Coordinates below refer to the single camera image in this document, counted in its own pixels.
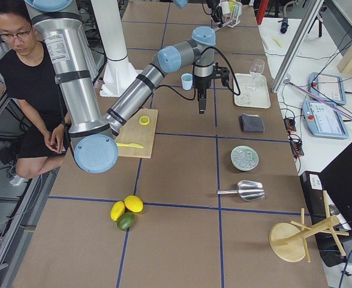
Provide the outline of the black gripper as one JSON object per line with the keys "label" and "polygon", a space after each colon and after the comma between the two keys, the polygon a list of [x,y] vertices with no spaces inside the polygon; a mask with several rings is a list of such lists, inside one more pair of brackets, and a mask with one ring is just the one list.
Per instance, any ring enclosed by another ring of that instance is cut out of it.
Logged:
{"label": "black gripper", "polygon": [[204,114],[206,111],[206,90],[210,88],[215,79],[219,79],[222,86],[228,87],[230,70],[227,67],[219,66],[217,62],[204,67],[197,65],[196,68],[194,86],[197,89],[198,112]]}
{"label": "black gripper", "polygon": [[220,0],[207,0],[207,6],[211,9],[210,16],[215,23],[222,23],[222,8]]}

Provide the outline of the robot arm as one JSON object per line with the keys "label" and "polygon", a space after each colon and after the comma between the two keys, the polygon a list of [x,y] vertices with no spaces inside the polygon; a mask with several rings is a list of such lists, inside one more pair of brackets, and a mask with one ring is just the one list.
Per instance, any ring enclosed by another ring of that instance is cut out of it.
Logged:
{"label": "robot arm", "polygon": [[81,39],[82,26],[74,1],[27,1],[33,27],[42,33],[71,118],[69,136],[76,164],[85,172],[102,173],[118,159],[115,138],[169,73],[192,65],[198,109],[206,109],[206,91],[214,79],[229,84],[229,70],[214,61],[216,35],[207,26],[195,28],[189,40],[161,49],[105,115],[100,113],[93,78]]}
{"label": "robot arm", "polygon": [[[172,0],[172,2],[178,7],[178,8],[185,8],[186,5],[188,4],[187,0]],[[210,16],[210,18],[217,24],[217,25],[222,25],[222,8],[220,6],[221,1],[219,0],[206,0],[206,1],[200,1],[203,7],[203,11],[206,15]],[[207,5],[208,9],[210,9],[210,12],[208,13],[205,10],[204,4]]]}

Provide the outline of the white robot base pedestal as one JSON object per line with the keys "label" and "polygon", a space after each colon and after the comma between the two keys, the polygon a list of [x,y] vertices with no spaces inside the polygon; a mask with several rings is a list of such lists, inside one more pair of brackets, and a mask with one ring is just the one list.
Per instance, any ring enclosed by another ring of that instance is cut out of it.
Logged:
{"label": "white robot base pedestal", "polygon": [[94,0],[91,4],[107,58],[100,95],[120,97],[136,79],[139,70],[128,59],[118,2]]}

